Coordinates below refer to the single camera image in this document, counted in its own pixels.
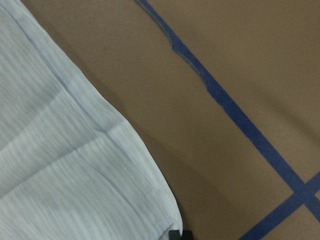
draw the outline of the fabric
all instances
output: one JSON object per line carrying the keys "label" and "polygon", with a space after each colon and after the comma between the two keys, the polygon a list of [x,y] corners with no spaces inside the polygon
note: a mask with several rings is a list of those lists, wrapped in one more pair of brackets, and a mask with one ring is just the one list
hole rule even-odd
{"label": "fabric", "polygon": [[168,239],[176,200],[129,122],[18,0],[0,0],[0,236]]}

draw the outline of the white fabric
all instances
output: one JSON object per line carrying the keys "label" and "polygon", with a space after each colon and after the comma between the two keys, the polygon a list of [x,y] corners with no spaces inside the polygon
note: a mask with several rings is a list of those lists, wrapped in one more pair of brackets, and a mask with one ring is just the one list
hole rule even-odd
{"label": "white fabric", "polygon": [[18,0],[0,0],[0,239],[182,231],[144,143]]}

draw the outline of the blue tape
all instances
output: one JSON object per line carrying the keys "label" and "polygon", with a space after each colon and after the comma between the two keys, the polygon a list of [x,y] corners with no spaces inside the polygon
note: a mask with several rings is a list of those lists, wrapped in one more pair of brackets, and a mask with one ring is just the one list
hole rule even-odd
{"label": "blue tape", "polygon": [[[311,191],[308,184],[305,184],[298,174],[291,168],[279,152],[271,145],[267,138],[253,124],[235,101],[228,95],[222,86],[214,79],[208,70],[194,56],[194,54],[186,47],[168,24],[161,18],[155,9],[146,0],[135,0],[159,25],[164,34],[168,37],[172,49],[178,53],[202,78],[210,95],[215,101],[221,105],[226,114],[233,120],[239,129],[250,139],[256,149],[264,156],[268,163],[282,177],[288,186],[294,191],[284,203],[270,213],[264,220],[256,225],[255,228],[248,232],[253,234],[257,232],[265,235],[271,231],[281,221],[295,211],[295,207],[305,204],[312,214],[320,222],[320,201],[316,198],[315,193]],[[320,184],[318,175],[313,180],[315,185]],[[259,234],[250,235],[251,238],[241,239],[259,239]]]}

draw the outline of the blue line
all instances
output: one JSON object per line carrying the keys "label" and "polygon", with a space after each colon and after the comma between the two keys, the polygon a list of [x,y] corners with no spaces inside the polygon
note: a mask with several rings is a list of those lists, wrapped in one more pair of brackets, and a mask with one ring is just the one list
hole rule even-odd
{"label": "blue line", "polygon": [[[320,172],[306,183],[306,187],[312,194],[320,191]],[[255,240],[263,238],[283,220],[289,217],[303,203],[304,201],[303,198],[301,198],[300,193],[294,193],[245,235],[243,235],[240,240]]]}
{"label": "blue line", "polygon": [[294,191],[294,194],[289,197],[283,204],[281,204],[274,212],[269,214],[264,220],[263,224],[258,224],[254,229],[259,229],[266,234],[277,226],[283,217],[291,214],[296,206],[305,203],[307,208],[320,222],[320,201],[310,191],[298,174],[285,161],[280,153],[271,145],[267,138],[260,132],[260,130],[253,124],[235,101],[228,95],[222,86],[214,79],[208,70],[201,64],[201,62],[194,56],[194,54],[186,47],[181,39],[174,33],[168,24],[161,18],[161,16],[154,10],[154,8],[146,0],[135,0],[159,25],[164,34],[168,37],[172,49],[178,53],[202,78],[210,95],[221,105],[240,128],[240,130],[250,139],[256,149],[264,156],[268,163],[275,169],[275,171],[282,177],[282,179]]}

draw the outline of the brown surface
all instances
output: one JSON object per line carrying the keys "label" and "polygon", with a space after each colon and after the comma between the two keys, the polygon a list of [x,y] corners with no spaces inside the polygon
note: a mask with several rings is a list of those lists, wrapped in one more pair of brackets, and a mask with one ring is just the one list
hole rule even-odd
{"label": "brown surface", "polygon": [[[237,239],[292,194],[133,0],[23,2],[137,130],[196,239]],[[320,8],[269,2],[150,0],[306,181],[320,169]]]}

